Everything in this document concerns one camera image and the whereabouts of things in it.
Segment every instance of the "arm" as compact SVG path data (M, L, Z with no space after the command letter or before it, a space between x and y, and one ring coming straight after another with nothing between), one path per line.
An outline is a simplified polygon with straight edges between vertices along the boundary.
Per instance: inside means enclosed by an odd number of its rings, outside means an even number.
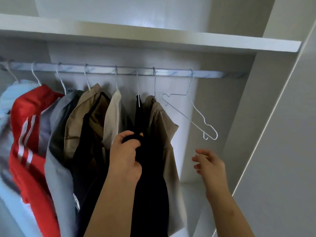
M197 149L192 160L199 162L194 168L202 175L219 237L254 237L254 234L229 192L225 164L209 150Z
M135 161L138 140L122 144L131 131L116 136L110 150L110 165L99 199L84 237L130 237L136 184L142 174Z

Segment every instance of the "forearm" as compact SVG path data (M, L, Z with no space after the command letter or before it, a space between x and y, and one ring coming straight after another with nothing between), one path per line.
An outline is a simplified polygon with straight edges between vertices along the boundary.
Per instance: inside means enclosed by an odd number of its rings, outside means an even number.
M135 184L108 176L84 237L129 237Z
M243 213L227 191L208 198L214 215L218 237L254 237Z

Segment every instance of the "wire hanger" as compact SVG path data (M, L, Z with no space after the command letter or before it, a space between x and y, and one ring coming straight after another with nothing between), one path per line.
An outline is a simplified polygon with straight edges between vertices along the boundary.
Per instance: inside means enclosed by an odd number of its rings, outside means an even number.
M153 72L154 72L154 75L155 75L155 83L154 83L155 95L154 95L154 97L156 98L156 69L155 69L155 67L153 67Z
M60 79L61 84L63 85L64 91L65 91L65 95L66 95L67 92L66 92L65 84L63 83L63 80L60 78L59 73L58 73L58 67L59 67L60 64L61 64L61 62L59 62L59 63L57 64L57 67L56 67L56 74L57 74L58 78Z
M86 75L86 67L87 67L87 66L88 66L88 64L85 64L85 65L84 65L84 76L85 76L85 78L86 78L86 80L87 80L88 88L89 88L89 90L91 90L90 84L89 84L89 80L88 80L88 77L87 77L87 75Z
M14 60L8 60L8 62L7 62L7 70L9 71L9 73L15 78L15 80L17 81L17 82L19 82L19 80L17 79L17 77L12 73L12 71L10 71L10 64L11 64L11 62L13 62Z
M118 68L115 65L115 83L116 83L116 90L118 91L118 79L117 79L117 73L118 73Z
M140 96L139 96L139 88L138 88L138 71L137 71L137 68L136 68L136 83L137 83L137 91L138 91L138 107L140 107Z
M176 111L178 111L180 114L182 114L185 118L187 118L187 119L188 119L193 125L195 125L200 131L202 131L202 132L203 132L203 139L207 140L208 137L209 137L209 138L211 138L212 140L216 140L216 139L218 138L218 133L217 133L217 131L214 129L214 127L212 127L210 124L207 124L207 123L205 122L205 117L204 117L204 116L202 115L202 113L195 107L194 103L192 102L192 100L191 100L190 97L189 97L190 86L191 86L192 81L194 80L194 72L193 72L191 69L190 69L190 71L192 72L192 77L193 77L193 78L191 79L191 82L190 82L190 84L189 84L189 88L188 88L188 91L186 92L186 94L170 94L170 95L167 95L167 94L164 93L164 94L162 94L162 99L164 100L166 106L167 106L167 105L170 105L172 108L174 108L174 109L175 109ZM203 131L200 127L198 127L192 120L190 120L188 117L186 117L181 111L179 111L179 110L177 110L175 107L173 107L169 102L167 102L167 101L163 98L164 95L166 95L166 96L168 96L168 97L170 97L170 96L172 96L172 95L176 95L176 96L187 96L188 99L190 100L191 104L192 104L193 107L195 108L195 110L203 117L204 124L207 125L207 126L210 126L210 127L215 131L216 137L215 137L215 138L211 137L209 134L207 134L205 131Z
M33 76L34 76L35 79L37 80L38 84L41 86L42 84L41 84L41 82L39 81L39 79L37 78L37 76L35 75L34 70L33 70L35 64L36 64L36 62L33 62L33 63L32 63L31 71L32 71L32 73L33 73Z

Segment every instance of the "tan shirt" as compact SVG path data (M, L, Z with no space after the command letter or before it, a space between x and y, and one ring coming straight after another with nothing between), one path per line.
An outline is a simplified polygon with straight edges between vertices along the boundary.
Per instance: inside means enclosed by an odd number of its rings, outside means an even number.
M171 140L179 126L172 122L154 96L148 96L146 98L143 103L143 109L145 115L150 113L149 127L147 128L148 134L154 135L156 139L160 140L164 148L163 160L165 161L165 167L163 177L167 185L169 198L168 236L171 236L184 228L186 224L186 210L180 188L173 147L171 145Z
M73 155L79 144L83 117L90 111L91 107L100 96L100 89L100 85L95 84L91 90L83 93L78 101L77 106L67 120L64 147L65 160L73 158Z

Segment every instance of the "red jacket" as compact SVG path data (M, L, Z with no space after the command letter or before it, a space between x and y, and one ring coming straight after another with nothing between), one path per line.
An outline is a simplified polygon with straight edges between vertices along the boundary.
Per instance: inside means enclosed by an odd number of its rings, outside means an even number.
M43 237L60 237L44 164L50 137L49 117L62 94L42 85L17 98L11 110L14 143L9 157L13 180L30 204Z

